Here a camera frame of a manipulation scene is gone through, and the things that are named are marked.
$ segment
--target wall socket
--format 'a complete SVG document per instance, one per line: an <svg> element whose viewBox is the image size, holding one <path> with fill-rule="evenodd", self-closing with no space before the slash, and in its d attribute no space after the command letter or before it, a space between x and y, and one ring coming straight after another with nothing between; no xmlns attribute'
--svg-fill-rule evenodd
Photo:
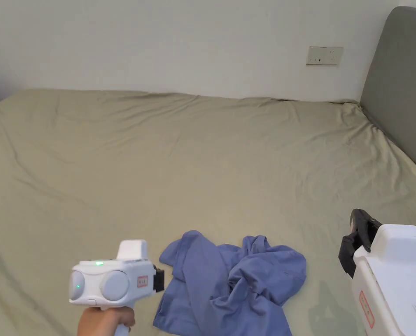
<svg viewBox="0 0 416 336"><path fill-rule="evenodd" d="M310 46L306 64L313 66L338 66L342 59L342 46Z"/></svg>

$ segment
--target hand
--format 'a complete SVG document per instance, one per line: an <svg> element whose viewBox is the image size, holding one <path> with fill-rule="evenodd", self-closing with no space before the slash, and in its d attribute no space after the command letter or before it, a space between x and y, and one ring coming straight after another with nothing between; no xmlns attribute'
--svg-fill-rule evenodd
<svg viewBox="0 0 416 336"><path fill-rule="evenodd" d="M130 331L135 325L135 312L129 307L110 308L106 311L90 307L80 317L77 336L114 336L119 324L124 324Z"/></svg>

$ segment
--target beige bed sheet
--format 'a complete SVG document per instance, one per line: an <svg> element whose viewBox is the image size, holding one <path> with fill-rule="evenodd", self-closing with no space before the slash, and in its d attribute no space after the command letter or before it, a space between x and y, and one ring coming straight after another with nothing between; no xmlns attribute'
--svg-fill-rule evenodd
<svg viewBox="0 0 416 336"><path fill-rule="evenodd" d="M364 335L337 258L356 207L416 225L416 166L357 105L19 93L0 103L0 335L75 335L74 264L115 257L129 238L159 264L192 229L297 249L307 281L283 307L293 334ZM159 299L137 303L133 335L164 335Z"/></svg>

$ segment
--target gray headboard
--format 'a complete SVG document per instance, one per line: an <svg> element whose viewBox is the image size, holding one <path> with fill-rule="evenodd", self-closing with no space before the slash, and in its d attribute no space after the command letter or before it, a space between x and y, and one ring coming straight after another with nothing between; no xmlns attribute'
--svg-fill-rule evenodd
<svg viewBox="0 0 416 336"><path fill-rule="evenodd" d="M365 115L416 163L416 8L396 7L366 78Z"/></svg>

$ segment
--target red label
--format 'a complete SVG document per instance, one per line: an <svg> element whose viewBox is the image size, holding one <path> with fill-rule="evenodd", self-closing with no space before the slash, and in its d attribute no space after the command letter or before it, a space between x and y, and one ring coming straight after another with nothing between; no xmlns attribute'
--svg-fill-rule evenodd
<svg viewBox="0 0 416 336"><path fill-rule="evenodd" d="M360 301L360 304L362 305L363 313L365 313L366 319L368 320L368 324L370 324L370 328L373 329L374 315L373 315L373 312L371 311L368 301L365 298L365 294L363 294L363 291L360 292L359 301Z"/></svg>
<svg viewBox="0 0 416 336"><path fill-rule="evenodd" d="M149 284L149 276L138 277L138 288L147 287L148 284Z"/></svg>

